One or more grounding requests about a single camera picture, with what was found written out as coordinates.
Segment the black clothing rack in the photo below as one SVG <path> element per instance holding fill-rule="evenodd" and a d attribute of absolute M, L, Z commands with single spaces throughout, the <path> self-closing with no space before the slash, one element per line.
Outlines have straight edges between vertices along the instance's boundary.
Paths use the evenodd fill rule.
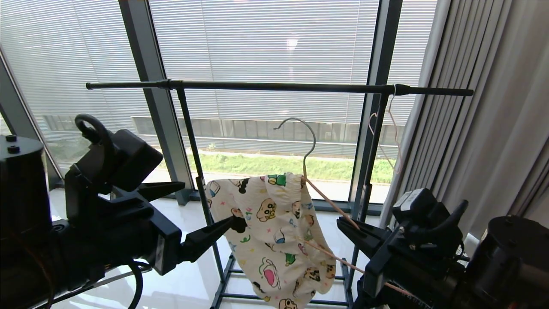
<path fill-rule="evenodd" d="M 408 94 L 421 94 L 421 95 L 443 95 L 443 96 L 472 96 L 473 90 L 467 89 L 443 89 L 443 88 L 422 88 L 422 87 L 410 87 L 406 85 L 380 85 L 380 86 L 368 86 L 368 85 L 329 85 L 329 84 L 280 84 L 280 83 L 259 83 L 259 82 L 215 82 L 215 81 L 183 81 L 183 80 L 160 80 L 160 81 L 142 81 L 142 82 L 109 82 L 109 83 L 86 83 L 86 88 L 91 89 L 114 89 L 114 88 L 160 88 L 165 90 L 176 90 L 177 97 L 181 104 L 181 110 L 183 111 L 183 117 L 185 119 L 185 126 L 191 144 L 191 150 L 193 153 L 197 174 L 196 177 L 198 193 L 200 195 L 200 202 L 206 218 L 206 223 L 211 225 L 213 218 L 208 209 L 208 203 L 206 201 L 206 193 L 204 192 L 204 173 L 200 164 L 200 157 L 198 154 L 197 142 L 194 136 L 193 126 L 191 123 L 191 116 L 187 106 L 187 98 L 185 96 L 185 89 L 225 89 L 225 90 L 264 90 L 264 91 L 313 91 L 313 92 L 346 92 L 346 93 L 378 93 L 380 94 L 379 100 L 375 100 L 372 104 L 369 114 L 377 113 L 377 117 L 371 119 L 370 125 L 373 128 L 373 134 L 367 131 L 365 150 L 369 150 L 367 155 L 368 162 L 364 169 L 361 168 L 360 173 L 365 175 L 362 184 L 357 184 L 359 190 L 363 190 L 361 201 L 355 201 L 355 207 L 359 207 L 357 218 L 361 222 L 366 220 L 366 212 L 368 210 L 368 202 L 371 194 L 372 185 L 369 183 L 372 177 L 373 163 L 376 158 L 377 144 L 379 142 L 379 136 L 381 127 L 383 124 L 383 115 L 385 108 L 389 100 L 390 95 L 402 96 Z M 366 109 L 366 96 L 363 105 L 363 113 Z M 236 299 L 257 299 L 260 298 L 255 295 L 244 294 L 232 294 L 226 293 L 227 283 L 231 277 L 231 274 L 242 273 L 239 269 L 234 269 L 234 256 L 231 254 L 225 268 L 221 264 L 219 256 L 219 250 L 217 244 L 212 245 L 214 251 L 215 262 L 217 265 L 217 271 L 220 276 L 220 284 L 217 289 L 217 293 L 214 297 L 211 309 L 219 309 L 221 301 L 224 297 L 236 298 Z M 358 259 L 358 248 L 355 246 L 351 264 L 355 265 Z M 334 305 L 334 306 L 346 306 L 352 308 L 352 280 L 354 276 L 354 269 L 348 269 L 348 267 L 341 263 L 342 276 L 335 277 L 336 280 L 342 280 L 344 282 L 345 289 L 345 301 L 324 301 L 324 300 L 311 300 L 311 304 L 322 305 Z"/>

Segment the screw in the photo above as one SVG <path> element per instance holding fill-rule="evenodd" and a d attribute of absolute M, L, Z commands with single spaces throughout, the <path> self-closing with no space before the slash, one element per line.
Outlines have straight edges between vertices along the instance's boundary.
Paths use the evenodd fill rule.
<path fill-rule="evenodd" d="M 8 147 L 8 153 L 19 153 L 19 146 L 12 145 Z"/>

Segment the hanger hook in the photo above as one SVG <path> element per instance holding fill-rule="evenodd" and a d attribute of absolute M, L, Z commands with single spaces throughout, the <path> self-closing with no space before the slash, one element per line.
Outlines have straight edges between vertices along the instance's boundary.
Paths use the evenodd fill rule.
<path fill-rule="evenodd" d="M 303 123 L 304 125 L 307 126 L 307 128 L 309 129 L 309 131 L 311 131 L 311 134 L 312 134 L 312 148 L 311 148 L 311 150 L 309 150 L 309 152 L 303 157 L 303 176 L 304 176 L 305 178 L 307 178 L 307 167 L 306 167 L 307 165 L 305 165 L 305 163 L 306 163 L 306 161 L 307 161 L 307 156 L 309 156 L 309 155 L 311 154 L 311 152 L 312 152 L 313 150 L 315 150 L 315 147 L 316 147 L 316 135 L 315 135 L 315 132 L 313 131 L 313 129 L 311 128 L 311 126 L 310 126 L 306 121 L 301 120 L 301 119 L 296 118 L 296 117 L 290 117 L 290 118 L 287 118 L 287 119 L 283 120 L 283 121 L 278 125 L 278 127 L 273 128 L 273 130 L 278 130 L 278 129 L 280 129 L 280 128 L 282 127 L 282 125 L 283 125 L 284 123 L 286 123 L 288 120 L 297 120 L 297 121 Z"/>

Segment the white patterned cloth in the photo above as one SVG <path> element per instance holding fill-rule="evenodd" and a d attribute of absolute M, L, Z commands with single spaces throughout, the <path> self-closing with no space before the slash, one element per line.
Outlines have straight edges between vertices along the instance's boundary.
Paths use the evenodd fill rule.
<path fill-rule="evenodd" d="M 214 180 L 206 195 L 215 221 L 240 218 L 225 237 L 259 298 L 275 308 L 301 309 L 317 291 L 330 290 L 335 259 L 304 243 L 331 252 L 301 175 Z"/>

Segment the glossy tiled floor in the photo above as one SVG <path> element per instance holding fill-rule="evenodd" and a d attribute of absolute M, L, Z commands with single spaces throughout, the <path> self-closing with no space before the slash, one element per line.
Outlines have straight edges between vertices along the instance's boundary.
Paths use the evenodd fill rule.
<path fill-rule="evenodd" d="M 50 193 L 52 215 L 65 218 L 65 198 L 63 190 L 54 190 Z M 205 219 L 199 203 L 191 202 L 181 207 L 175 200 L 161 199 L 153 202 L 153 205 L 160 210 L 168 219 L 172 220 L 182 231 L 183 237 L 186 233 L 205 226 Z M 352 243 L 339 231 L 335 219 L 336 213 L 318 213 L 318 221 L 322 227 L 324 237 L 332 251 L 339 257 L 346 257 L 351 260 Z M 378 224 L 378 217 L 369 218 L 367 223 Z M 218 241 L 221 261 L 227 263 L 230 249 L 227 241 L 223 238 Z M 367 258 L 360 255 L 358 266 L 364 269 Z M 108 277 L 129 271 L 127 267 L 120 267 L 108 273 Z M 143 275 L 144 288 L 138 308 L 210 308 L 215 292 L 219 285 L 219 275 L 216 270 L 214 254 L 212 250 L 201 256 L 195 263 L 183 263 L 177 266 L 165 276 L 159 276 L 154 271 Z M 53 306 L 61 309 L 89 309 L 109 308 L 123 309 L 130 304 L 135 290 L 135 280 L 127 277 L 100 288 L 90 290 L 86 293 L 75 296 Z M 226 290 L 227 293 L 252 294 L 250 281 L 244 276 L 231 276 Z M 356 297 L 356 280 L 353 287 Z M 325 295 L 317 294 L 315 299 L 345 301 L 343 285 L 336 281 L 332 289 Z M 328 308 L 330 306 L 309 305 L 307 308 Z M 224 309 L 240 308 L 270 308 L 263 301 L 225 299 L 221 305 Z"/>

